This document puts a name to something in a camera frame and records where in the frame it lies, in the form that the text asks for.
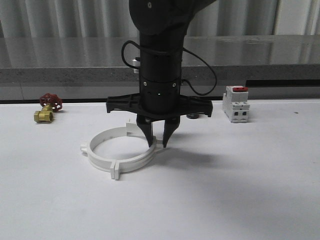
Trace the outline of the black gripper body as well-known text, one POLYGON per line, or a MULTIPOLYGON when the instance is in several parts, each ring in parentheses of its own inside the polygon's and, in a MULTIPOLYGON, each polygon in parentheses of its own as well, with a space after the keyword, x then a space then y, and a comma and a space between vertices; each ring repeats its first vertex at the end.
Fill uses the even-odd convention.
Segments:
POLYGON ((126 111, 136 114, 138 125, 172 120, 189 114, 212 116, 213 104, 196 96, 180 94, 181 84, 190 84, 185 79, 169 82, 143 80, 139 93, 110 96, 106 101, 107 112, 126 111))

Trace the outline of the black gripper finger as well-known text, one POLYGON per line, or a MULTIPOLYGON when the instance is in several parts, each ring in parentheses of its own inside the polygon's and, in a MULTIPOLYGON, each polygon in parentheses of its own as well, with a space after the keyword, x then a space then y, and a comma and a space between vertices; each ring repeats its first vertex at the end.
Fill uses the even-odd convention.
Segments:
POLYGON ((173 118, 168 118, 164 121, 164 130, 163 130, 163 139, 162 139, 162 144, 163 147, 166 148, 168 141, 174 131, 179 127, 180 125, 180 118, 179 117, 173 117, 173 118))
POLYGON ((151 147, 153 144, 153 125, 152 121, 150 119, 137 119, 136 120, 137 126, 141 129, 143 132, 148 146, 151 147))

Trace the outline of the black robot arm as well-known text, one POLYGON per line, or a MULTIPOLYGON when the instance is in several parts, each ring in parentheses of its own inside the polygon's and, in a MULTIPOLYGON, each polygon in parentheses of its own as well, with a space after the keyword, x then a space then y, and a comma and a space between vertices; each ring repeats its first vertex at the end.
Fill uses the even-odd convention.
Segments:
POLYGON ((197 12, 208 0, 131 0, 129 13, 139 31, 139 92, 107 98, 106 109, 135 113, 137 126, 153 144, 153 122, 164 121, 162 144, 167 145, 180 125, 180 117, 202 114, 210 117, 211 101, 201 93, 180 94, 184 38, 197 12))

